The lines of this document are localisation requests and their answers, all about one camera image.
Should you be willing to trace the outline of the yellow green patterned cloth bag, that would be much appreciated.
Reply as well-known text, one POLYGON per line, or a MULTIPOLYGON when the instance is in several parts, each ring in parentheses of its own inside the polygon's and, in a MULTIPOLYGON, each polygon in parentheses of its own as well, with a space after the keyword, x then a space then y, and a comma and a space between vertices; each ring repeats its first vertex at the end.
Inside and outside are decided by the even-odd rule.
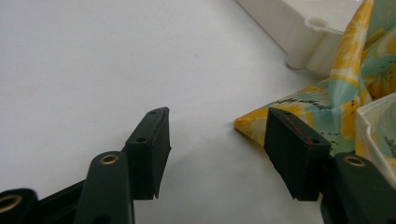
POLYGON ((337 46, 330 76, 236 119, 264 144, 269 109, 294 114, 331 142, 330 153, 371 161, 396 188, 396 0, 364 0, 337 46))

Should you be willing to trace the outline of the white plastic tray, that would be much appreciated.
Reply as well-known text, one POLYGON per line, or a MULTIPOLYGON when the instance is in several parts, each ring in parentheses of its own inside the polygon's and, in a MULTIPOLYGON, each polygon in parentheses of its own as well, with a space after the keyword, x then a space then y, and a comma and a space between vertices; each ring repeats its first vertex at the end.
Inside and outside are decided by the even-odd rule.
POLYGON ((363 0, 236 0, 286 52, 295 70, 329 75, 337 46, 363 0))

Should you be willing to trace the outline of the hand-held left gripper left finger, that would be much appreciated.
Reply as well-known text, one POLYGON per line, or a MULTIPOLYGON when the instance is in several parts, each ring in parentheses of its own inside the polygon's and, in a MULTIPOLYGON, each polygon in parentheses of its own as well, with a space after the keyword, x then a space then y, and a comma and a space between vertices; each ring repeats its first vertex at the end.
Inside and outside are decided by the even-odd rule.
POLYGON ((169 108, 149 111, 125 142, 133 200, 159 197, 170 146, 169 108))

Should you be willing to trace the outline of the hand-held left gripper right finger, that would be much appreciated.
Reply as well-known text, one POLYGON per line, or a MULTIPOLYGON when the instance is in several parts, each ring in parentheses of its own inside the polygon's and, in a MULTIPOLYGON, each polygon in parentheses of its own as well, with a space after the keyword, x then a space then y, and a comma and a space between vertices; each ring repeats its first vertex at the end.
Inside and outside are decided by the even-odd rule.
POLYGON ((293 199, 316 201, 331 143, 294 114, 269 108, 264 149, 293 199))

